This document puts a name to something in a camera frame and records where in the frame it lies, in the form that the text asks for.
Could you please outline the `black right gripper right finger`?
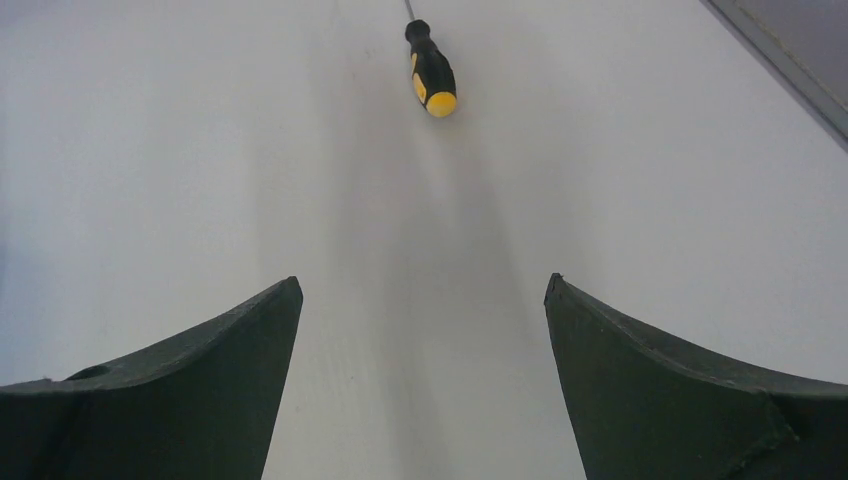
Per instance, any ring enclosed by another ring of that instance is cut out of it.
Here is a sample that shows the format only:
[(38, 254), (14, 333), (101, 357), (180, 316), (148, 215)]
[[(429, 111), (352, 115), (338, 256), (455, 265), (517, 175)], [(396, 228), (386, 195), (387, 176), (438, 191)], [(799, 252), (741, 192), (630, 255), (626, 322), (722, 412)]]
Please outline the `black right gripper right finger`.
[(847, 388), (755, 366), (553, 274), (544, 299), (590, 479), (843, 479)]

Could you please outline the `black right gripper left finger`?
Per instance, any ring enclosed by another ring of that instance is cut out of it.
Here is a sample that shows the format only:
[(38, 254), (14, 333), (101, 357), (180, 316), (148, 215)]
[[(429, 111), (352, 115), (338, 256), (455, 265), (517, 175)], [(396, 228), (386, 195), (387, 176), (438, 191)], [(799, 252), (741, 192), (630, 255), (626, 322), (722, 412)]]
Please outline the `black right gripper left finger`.
[(259, 479), (297, 335), (296, 277), (64, 380), (1, 390), (5, 479)]

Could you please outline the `black and yellow screwdriver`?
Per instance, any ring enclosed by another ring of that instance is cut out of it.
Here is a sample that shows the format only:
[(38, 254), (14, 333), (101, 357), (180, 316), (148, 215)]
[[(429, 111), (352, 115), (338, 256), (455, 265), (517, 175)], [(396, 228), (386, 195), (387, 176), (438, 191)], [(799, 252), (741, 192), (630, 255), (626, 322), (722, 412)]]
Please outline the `black and yellow screwdriver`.
[(410, 0), (405, 0), (404, 4), (409, 16), (404, 36), (410, 48), (413, 89), (421, 106), (431, 116), (448, 117), (458, 106), (454, 71), (431, 38), (429, 24), (415, 15)]

